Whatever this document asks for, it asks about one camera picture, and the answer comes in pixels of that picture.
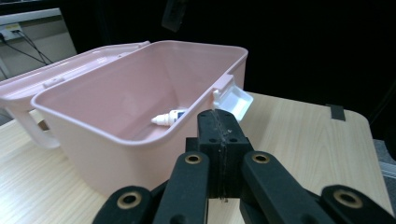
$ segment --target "wall outlet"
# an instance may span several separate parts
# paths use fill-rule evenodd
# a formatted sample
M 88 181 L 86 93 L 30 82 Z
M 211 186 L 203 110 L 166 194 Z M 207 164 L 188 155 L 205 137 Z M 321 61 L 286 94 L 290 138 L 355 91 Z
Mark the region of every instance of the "wall outlet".
M 15 31 L 22 31 L 19 23 L 10 23 L 6 25 L 0 25 L 0 33 L 4 36 L 5 40 L 21 38 Z

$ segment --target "pink plastic box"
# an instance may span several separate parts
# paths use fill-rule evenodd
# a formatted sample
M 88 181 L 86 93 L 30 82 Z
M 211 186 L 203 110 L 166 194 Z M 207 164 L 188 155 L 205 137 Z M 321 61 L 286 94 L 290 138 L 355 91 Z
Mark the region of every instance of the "pink plastic box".
M 169 178 L 196 116 L 221 108 L 240 120 L 248 51 L 178 41 L 94 49 L 0 83 L 0 106 L 45 148 L 60 146 L 82 178 L 109 196 L 125 186 L 154 189 Z M 35 108 L 49 132 L 30 117 Z M 171 127 L 151 119 L 187 108 Z

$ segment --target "pink storage container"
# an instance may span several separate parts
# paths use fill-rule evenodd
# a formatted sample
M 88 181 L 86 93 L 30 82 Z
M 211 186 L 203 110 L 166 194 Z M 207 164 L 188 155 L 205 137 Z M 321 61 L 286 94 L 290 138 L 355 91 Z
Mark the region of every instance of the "pink storage container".
M 53 71 L 40 84 L 47 89 L 31 91 L 30 107 L 10 110 L 40 146 L 60 145 L 82 178 L 106 196 L 129 185 L 154 189 L 169 178 L 186 137 L 196 137 L 200 112 L 221 108 L 240 120 L 252 101 L 242 91 L 246 49 L 178 41 L 137 45 L 72 78 Z M 18 105 L 2 89 L 0 104 L 8 99 Z M 31 108 L 42 114 L 51 134 L 31 127 Z M 150 122 L 177 108 L 187 110 L 171 127 Z

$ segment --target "wooden table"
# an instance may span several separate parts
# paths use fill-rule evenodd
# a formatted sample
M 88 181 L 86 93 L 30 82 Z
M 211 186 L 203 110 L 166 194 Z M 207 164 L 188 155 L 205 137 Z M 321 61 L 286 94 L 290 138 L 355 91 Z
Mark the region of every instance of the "wooden table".
M 366 118 L 345 110 L 341 121 L 325 105 L 250 94 L 254 102 L 240 125 L 256 150 L 276 156 L 318 195 L 346 185 L 393 214 Z M 37 147 L 14 120 L 0 126 L 0 223 L 92 223 L 105 201 L 61 149 Z M 210 200 L 208 223 L 244 223 L 238 200 Z

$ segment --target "white tube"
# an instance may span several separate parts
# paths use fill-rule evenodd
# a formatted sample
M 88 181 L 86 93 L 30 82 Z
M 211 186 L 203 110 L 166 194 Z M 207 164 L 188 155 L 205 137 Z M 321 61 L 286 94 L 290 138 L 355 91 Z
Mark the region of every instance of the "white tube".
M 167 114 L 157 115 L 151 120 L 151 122 L 163 126 L 172 126 L 172 124 L 174 124 L 184 114 L 184 112 L 186 112 L 186 110 L 171 110 Z

